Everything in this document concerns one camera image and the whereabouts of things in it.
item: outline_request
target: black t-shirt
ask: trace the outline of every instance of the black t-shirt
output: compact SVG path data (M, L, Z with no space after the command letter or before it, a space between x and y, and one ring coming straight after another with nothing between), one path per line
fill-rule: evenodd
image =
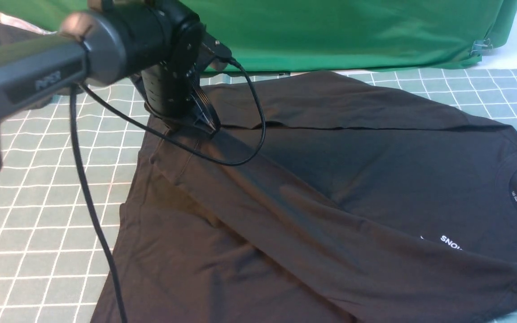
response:
M517 132L332 72L255 83L261 153L146 135L114 256L131 322L486 322L517 309ZM246 84L206 88L240 160ZM149 125L163 131L159 120ZM111 280L93 322L118 321Z

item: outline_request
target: green backdrop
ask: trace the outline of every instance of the green backdrop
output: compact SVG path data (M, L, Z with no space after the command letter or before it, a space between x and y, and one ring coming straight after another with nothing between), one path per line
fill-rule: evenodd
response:
M56 30L86 0L0 0ZM504 45L517 0L183 0L247 70L468 67L475 41Z

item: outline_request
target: cutting mat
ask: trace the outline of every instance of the cutting mat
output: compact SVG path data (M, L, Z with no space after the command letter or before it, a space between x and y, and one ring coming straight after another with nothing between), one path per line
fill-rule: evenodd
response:
M517 70L424 69L349 76L402 88L517 130ZM239 82L244 79L226 75L202 81ZM148 114L128 80L96 91L146 123ZM78 116L83 162L113 246L118 206L127 197L144 133L88 96L80 96ZM84 204L68 132L65 97L2 125L0 323L86 323L105 283L109 269ZM517 323L517 311L498 321Z

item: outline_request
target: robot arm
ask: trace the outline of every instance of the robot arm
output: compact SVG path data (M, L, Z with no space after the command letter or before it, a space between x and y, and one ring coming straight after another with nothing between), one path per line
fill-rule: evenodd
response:
M178 0L123 2L89 0L90 10L66 17L57 34L0 47L0 123L74 83L108 86L125 77L156 117L180 123L197 105L199 116L208 113L197 100L198 72L230 51ZM214 120L214 133L212 112L205 119Z

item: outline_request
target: black cable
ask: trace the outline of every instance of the black cable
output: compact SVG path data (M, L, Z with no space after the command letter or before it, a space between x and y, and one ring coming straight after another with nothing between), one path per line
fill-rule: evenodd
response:
M266 137L266 134L267 134L267 121L265 119L265 116L264 116L264 112L263 112L263 107L261 106L260 104L260 101L259 101L259 96L257 95L256 93L256 90L254 89L254 85L252 83L252 80L250 80L250 76L249 74L246 72L246 70L242 67L242 65L240 65L240 63L238 63L235 59L230 59L229 63L238 68L242 74L245 76L245 79L250 87L250 92L252 93L252 96L253 96L253 99L254 99L254 102L257 106L257 110L258 110L258 115L260 116L260 121L261 121L261 137L260 137L260 141L258 142L258 145L257 147L255 148L254 150L254 153L252 153L252 155L250 155L250 157L246 158L245 160L242 160L242 161L224 161L224 160L219 160L219 159L215 159L213 157L210 157L210 156L207 156L195 149L192 149L191 147L183 144L183 143L180 143L179 141L176 141L175 139L171 138L171 137L168 137L167 135L164 135L162 133L160 133L159 131L156 131L154 129L152 129L151 127L148 127L146 125L143 125L142 123L136 121L136 120L133 120L131 119L131 117L128 117L127 115L123 114L122 112L120 112L119 110L113 108L113 106L109 105L107 102L105 102L102 98L100 98L97 94L95 94L95 92L93 92L88 86L86 86L85 84L80 84L79 86L91 97L93 98L94 100L96 100L97 102L99 102L99 104L101 104L103 107L105 107L105 109L111 111L112 113L116 114L117 116L121 117L122 119L124 119L125 121L135 125L136 127L139 127L141 129L143 129L144 131L148 131L150 133L152 133L153 135L156 135L157 137L161 138L161 139L164 139L168 142L170 142L171 144L173 145L176 145L177 147L179 147L180 149L184 149L186 151L188 151L189 153L192 153L193 155L195 156L198 156L198 157L201 157L205 160L209 160L210 162L213 162L213 163L216 163L216 164L219 164L219 165L223 165L223 166L240 166L242 164L246 164L248 163L251 159L253 159L260 151L260 149L262 148L263 144L264 144L264 139Z
M107 244L107 239L101 230L101 223L97 217L95 206L93 204L91 191L89 190L89 184L87 177L85 176L85 169L83 167L83 159L81 158L81 151L79 147L79 137L77 135L77 86L72 86L69 93L69 114L70 114L70 134L71 134L71 145L73 146L73 155L75 159L75 165L77 173L79 175L79 181L81 182L81 190L85 196L85 202L95 228L95 233L103 247L105 252L105 258L109 264L109 270L111 270L111 278L113 278L113 285L115 287L115 297L117 298L117 305L119 306L119 315L121 316L121 323L127 323L127 313L125 312L125 305L123 304L123 295L121 294L121 284L119 282L119 275L117 274L117 268L115 267L115 260Z
M258 142L258 145L256 149L254 150L254 153L245 160L237 161L237 162L231 162L231 161L223 161L218 160L213 157L209 157L203 153L200 153L199 151L196 151L195 149L192 149L191 147L184 145L183 143L179 143L179 141L176 141L172 139L171 137L168 137L159 131L156 131L152 129L151 127L148 127L146 125L143 125L140 122L137 122L131 117L126 116L119 110L113 108L113 106L109 105L107 102L105 102L102 98L97 96L95 92L93 92L88 86L85 84L80 84L80 88L82 88L91 98L99 102L105 109L111 111L112 113L116 114L117 116L125 119L125 121L143 129L144 131L148 131L152 133L153 135L156 135L157 137L160 137L166 141L169 141L173 145L176 145L177 147L184 149L188 151L189 153L192 153L195 156L199 156L203 159L209 160L210 162L221 164L223 166L240 166L242 164L247 163L251 159L253 159L260 151L264 144L264 140L266 137L267 132L267 122L264 116L263 107L260 104L259 96L256 93L256 90L254 88L254 85L252 84L252 80L250 80L249 74L246 72L246 70L238 63L235 59L230 59L228 61L231 65L238 68L242 74L245 76L245 79L250 87L250 91L252 93L254 102L257 106L258 115L260 116L261 120L261 137L260 141ZM97 216L97 212L95 211L95 206L93 204L91 192L89 190L89 185L87 182L87 177L85 176L85 169L83 167L83 159L81 157L81 151L79 146L79 138L77 134L77 93L76 93L76 86L72 86L70 88L70 95L69 95L69 108L70 108L70 134L71 134L71 143L73 146L73 154L75 159L75 165L77 168L77 172L79 175L79 181L81 182L81 189L83 191L83 195L85 196L85 201L87 203L87 207L89 210L89 215L91 217L91 221L93 223L93 228L95 229L95 233L97 234L97 237L99 239L99 242L101 243L101 247L103 248L103 252L105 252L105 258L107 258L107 263L109 264L109 270L111 270L111 277L113 278L113 286L115 288L115 298L117 298L117 305L119 307L119 315L121 316L121 322L127 323L127 313L125 311L125 305L123 303L123 294L121 293L121 284L119 282L119 275L117 274L117 267L115 266L115 260L113 259L113 255L111 254L111 250L109 249L109 244L107 243L107 240L105 239L105 235L103 234L103 230L101 229L101 223L99 221L99 218Z

